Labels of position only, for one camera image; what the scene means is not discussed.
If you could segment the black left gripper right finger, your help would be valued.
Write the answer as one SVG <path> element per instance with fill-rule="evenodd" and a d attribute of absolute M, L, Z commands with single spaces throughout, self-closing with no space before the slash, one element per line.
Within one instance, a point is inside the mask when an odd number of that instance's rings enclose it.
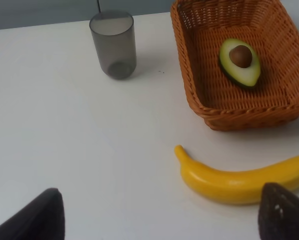
<path fill-rule="evenodd" d="M 277 183 L 266 183 L 257 222 L 262 240 L 299 240 L 299 197 Z"/>

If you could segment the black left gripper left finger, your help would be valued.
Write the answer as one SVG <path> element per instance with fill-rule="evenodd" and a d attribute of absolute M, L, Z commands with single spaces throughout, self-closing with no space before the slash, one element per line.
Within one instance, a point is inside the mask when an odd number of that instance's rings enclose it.
<path fill-rule="evenodd" d="M 48 188 L 0 225 L 0 240 L 64 240 L 61 192 Z"/>

